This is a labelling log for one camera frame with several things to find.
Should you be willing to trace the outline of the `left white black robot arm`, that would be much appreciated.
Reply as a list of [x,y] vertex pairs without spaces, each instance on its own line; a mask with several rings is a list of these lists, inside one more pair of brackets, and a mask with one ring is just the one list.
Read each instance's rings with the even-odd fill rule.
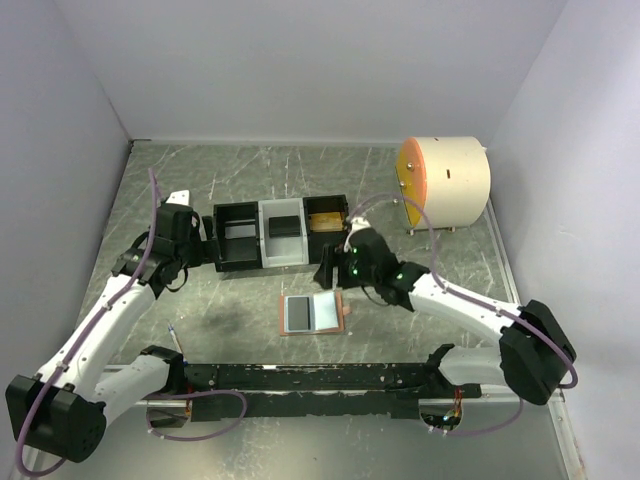
[[5,392],[15,440],[80,463],[107,427],[147,396],[173,399],[187,385],[180,352],[143,349],[109,379],[103,371],[132,327],[177,278],[208,263],[212,220],[192,208],[187,190],[155,211],[155,225],[120,255],[99,299],[57,353],[31,377],[18,375]]

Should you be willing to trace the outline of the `orange leather card holder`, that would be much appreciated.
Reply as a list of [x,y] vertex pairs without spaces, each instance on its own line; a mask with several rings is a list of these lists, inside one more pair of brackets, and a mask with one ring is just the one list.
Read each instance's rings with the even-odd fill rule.
[[[285,298],[288,296],[308,296],[311,299],[311,330],[287,333],[285,331]],[[312,295],[282,295],[279,305],[279,329],[281,336],[335,334],[345,330],[345,317],[351,307],[343,301],[339,291],[326,291]]]

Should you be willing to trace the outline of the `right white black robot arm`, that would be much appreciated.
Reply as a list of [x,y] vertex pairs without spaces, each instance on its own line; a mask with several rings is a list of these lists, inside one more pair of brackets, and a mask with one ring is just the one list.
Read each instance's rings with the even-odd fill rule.
[[314,280],[323,289],[371,288],[385,306],[453,321],[487,341],[484,349],[446,346],[431,356],[424,384],[435,397],[486,384],[544,405],[556,390],[577,384],[576,351],[546,304],[494,300],[445,281],[429,267],[398,260],[370,226],[324,244]]

